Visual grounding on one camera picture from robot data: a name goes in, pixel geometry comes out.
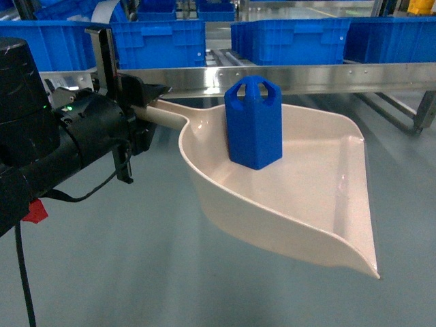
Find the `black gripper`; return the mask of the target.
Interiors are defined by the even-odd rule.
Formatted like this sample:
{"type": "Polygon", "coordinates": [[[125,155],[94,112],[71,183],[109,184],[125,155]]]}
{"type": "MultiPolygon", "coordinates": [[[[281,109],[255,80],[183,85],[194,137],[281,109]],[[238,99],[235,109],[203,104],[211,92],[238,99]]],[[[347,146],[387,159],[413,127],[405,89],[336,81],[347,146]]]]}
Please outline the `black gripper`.
{"type": "Polygon", "coordinates": [[[121,141],[113,147],[129,142],[133,155],[150,148],[157,124],[140,120],[134,107],[147,107],[172,87],[145,84],[140,78],[126,74],[117,74],[116,79],[119,87],[116,101],[99,94],[99,88],[95,91],[58,87],[54,91],[57,114],[83,156],[96,155],[104,143],[118,139],[121,141]]]}

